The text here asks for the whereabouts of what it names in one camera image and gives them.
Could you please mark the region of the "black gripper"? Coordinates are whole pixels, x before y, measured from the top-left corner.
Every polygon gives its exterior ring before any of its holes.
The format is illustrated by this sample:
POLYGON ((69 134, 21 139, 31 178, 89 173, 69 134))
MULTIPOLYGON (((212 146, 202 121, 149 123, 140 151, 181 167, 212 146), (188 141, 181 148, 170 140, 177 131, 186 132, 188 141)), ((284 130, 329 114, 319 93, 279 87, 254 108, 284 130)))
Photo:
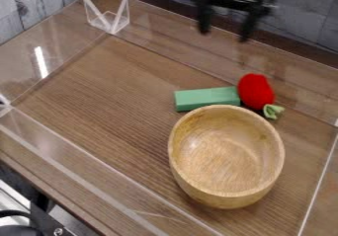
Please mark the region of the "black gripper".
POLYGON ((197 6, 197 19, 200 32, 210 33, 212 16, 216 8, 226 8, 248 13, 241 29, 240 42, 246 42, 256 29, 260 16, 268 16, 276 6, 277 0, 192 0, 197 6))

